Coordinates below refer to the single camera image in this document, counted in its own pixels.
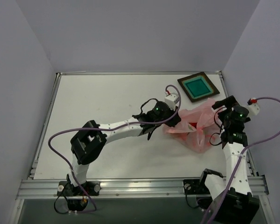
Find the pink plastic bag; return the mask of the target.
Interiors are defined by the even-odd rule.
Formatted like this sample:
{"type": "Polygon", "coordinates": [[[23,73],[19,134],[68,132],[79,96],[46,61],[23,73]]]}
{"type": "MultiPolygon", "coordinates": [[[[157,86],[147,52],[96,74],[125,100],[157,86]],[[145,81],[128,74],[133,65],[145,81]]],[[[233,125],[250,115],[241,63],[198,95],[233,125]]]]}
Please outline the pink plastic bag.
{"type": "Polygon", "coordinates": [[[215,100],[209,98],[192,110],[180,110],[178,114],[181,122],[174,127],[164,125],[163,133],[196,153],[206,152],[211,143],[218,140],[215,136],[219,132],[219,127],[215,124],[218,118],[212,109],[214,103],[215,100]]]}

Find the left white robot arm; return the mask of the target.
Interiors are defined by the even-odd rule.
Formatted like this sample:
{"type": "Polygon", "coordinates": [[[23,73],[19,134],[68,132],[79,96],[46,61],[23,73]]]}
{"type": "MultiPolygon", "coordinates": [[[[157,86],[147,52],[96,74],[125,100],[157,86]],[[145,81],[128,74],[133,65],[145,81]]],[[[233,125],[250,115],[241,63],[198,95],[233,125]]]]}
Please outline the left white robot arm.
{"type": "Polygon", "coordinates": [[[94,120],[88,121],[84,128],[98,128],[98,130],[80,130],[70,140],[73,153],[72,168],[68,173],[68,181],[73,187],[86,183],[86,174],[89,164],[100,155],[103,147],[113,141],[127,137],[147,135],[149,140],[152,133],[165,124],[169,127],[176,126],[181,118],[178,115],[179,99],[157,101],[154,108],[146,113],[133,115],[130,119],[111,123],[97,124],[94,120]]]}

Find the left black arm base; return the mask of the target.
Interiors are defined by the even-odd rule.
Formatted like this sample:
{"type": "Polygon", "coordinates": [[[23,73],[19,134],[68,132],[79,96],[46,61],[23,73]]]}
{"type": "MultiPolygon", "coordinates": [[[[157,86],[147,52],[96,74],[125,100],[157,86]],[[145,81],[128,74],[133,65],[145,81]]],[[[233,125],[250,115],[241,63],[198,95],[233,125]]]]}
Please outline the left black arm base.
{"type": "Polygon", "coordinates": [[[65,215],[71,212],[78,213],[88,213],[86,210],[88,203],[90,203],[89,197],[99,196],[101,190],[100,182],[90,181],[82,184],[84,192],[79,186],[74,187],[69,181],[59,182],[56,199],[54,201],[54,210],[57,214],[65,215]],[[59,210],[57,207],[58,199],[63,199],[65,201],[66,208],[59,210]]]}

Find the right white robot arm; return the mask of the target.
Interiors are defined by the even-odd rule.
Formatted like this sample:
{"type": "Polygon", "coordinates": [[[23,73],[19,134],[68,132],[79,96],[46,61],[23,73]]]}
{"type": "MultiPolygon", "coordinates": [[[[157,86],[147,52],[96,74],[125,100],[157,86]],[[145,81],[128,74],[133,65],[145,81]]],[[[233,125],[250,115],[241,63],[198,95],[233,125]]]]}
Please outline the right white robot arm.
{"type": "Polygon", "coordinates": [[[215,102],[215,120],[221,121],[220,139],[226,160],[226,176],[217,171],[205,169],[200,177],[200,186],[211,196],[202,224],[213,221],[221,224],[249,224],[259,210],[259,199],[254,197],[247,174],[247,136],[245,123],[251,115],[259,112],[257,100],[251,99],[247,106],[241,106],[234,96],[215,102]]]}

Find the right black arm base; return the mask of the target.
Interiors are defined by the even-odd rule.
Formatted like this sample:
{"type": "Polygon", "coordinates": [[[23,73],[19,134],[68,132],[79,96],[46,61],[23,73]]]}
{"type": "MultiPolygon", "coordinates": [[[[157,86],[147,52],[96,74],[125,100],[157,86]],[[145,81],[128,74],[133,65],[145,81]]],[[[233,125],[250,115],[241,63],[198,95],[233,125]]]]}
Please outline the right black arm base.
{"type": "Polygon", "coordinates": [[[212,203],[212,197],[206,186],[200,184],[199,179],[184,179],[183,191],[188,207],[206,210],[212,203]]]}

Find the brown teal square plate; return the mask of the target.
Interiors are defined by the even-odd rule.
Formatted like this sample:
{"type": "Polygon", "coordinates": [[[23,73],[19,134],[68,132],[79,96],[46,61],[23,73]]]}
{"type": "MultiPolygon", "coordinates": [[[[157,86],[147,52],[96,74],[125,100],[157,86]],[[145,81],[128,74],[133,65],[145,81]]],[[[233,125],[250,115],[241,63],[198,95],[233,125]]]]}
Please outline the brown teal square plate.
{"type": "Polygon", "coordinates": [[[192,103],[220,93],[204,72],[179,78],[177,82],[192,103]]]}

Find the aluminium front rail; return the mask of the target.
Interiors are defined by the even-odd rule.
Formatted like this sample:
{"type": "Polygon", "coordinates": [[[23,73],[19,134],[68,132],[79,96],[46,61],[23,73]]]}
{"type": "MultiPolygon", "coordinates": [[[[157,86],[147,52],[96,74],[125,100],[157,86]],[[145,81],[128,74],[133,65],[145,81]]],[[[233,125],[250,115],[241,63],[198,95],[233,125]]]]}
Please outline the aluminium front rail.
{"type": "MultiPolygon", "coordinates": [[[[198,177],[151,179],[100,179],[100,191],[92,199],[184,197],[184,180],[198,181],[198,177]]],[[[56,199],[61,179],[24,180],[17,199],[56,199]]]]}

